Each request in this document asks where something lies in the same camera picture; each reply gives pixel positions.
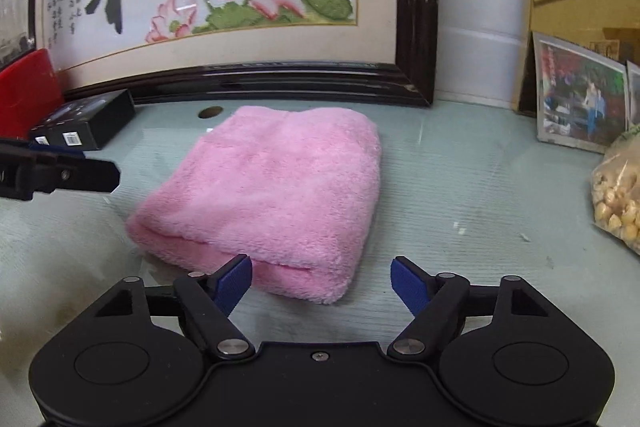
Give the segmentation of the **pink towel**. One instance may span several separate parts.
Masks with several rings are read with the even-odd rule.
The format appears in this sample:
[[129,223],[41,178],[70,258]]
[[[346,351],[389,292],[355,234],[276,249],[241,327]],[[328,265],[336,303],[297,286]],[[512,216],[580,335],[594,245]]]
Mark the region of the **pink towel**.
[[255,287],[330,305],[366,246],[381,159],[378,127],[352,109],[242,106],[196,142],[127,232],[189,271],[247,255]]

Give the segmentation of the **black charger box left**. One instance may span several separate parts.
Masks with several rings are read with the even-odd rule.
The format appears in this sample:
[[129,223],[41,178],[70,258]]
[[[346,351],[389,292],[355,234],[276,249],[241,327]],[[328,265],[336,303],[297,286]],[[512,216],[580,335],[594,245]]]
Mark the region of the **black charger box left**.
[[40,145],[64,146],[62,126],[56,121],[41,121],[29,130],[29,140]]

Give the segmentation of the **black charger box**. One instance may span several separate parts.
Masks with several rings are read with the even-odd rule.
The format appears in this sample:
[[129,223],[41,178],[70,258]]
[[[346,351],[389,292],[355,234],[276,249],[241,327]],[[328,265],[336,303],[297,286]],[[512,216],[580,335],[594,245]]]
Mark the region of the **black charger box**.
[[29,130],[29,140],[40,145],[64,146],[62,126],[56,121],[41,121]]
[[42,135],[53,145],[101,150],[136,116],[128,90],[68,102],[49,116]]

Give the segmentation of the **black charger box right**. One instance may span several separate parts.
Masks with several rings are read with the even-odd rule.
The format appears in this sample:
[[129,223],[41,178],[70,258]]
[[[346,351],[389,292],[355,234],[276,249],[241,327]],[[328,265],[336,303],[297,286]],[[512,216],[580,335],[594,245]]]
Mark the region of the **black charger box right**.
[[53,145],[101,150],[136,116],[128,90],[68,102],[49,116],[42,135]]

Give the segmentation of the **red box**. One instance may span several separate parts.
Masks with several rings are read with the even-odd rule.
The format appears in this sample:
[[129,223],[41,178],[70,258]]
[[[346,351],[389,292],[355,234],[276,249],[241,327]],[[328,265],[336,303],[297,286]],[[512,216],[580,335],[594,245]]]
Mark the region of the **red box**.
[[49,52],[46,49],[29,52],[1,71],[0,135],[27,139],[30,129],[63,102]]

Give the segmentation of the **plastic bag of nuts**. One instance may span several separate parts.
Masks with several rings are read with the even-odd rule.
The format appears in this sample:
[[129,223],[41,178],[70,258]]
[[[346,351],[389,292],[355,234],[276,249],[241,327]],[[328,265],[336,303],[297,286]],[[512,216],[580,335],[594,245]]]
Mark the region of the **plastic bag of nuts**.
[[590,180],[593,221],[636,255],[640,242],[639,126],[621,134],[603,155]]

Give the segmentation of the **framed couple photo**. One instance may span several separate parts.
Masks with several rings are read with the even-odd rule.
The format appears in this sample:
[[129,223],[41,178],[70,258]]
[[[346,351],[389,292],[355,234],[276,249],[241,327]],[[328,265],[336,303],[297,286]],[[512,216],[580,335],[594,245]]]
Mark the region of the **framed couple photo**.
[[604,153],[628,128],[626,67],[537,31],[533,47],[538,140]]

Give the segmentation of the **framed lotus cross-stitch picture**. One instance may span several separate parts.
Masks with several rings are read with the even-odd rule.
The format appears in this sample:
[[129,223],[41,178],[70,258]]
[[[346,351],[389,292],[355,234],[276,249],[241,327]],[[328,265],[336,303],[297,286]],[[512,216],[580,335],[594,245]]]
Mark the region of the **framed lotus cross-stitch picture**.
[[69,98],[311,98],[427,106],[438,0],[29,0]]

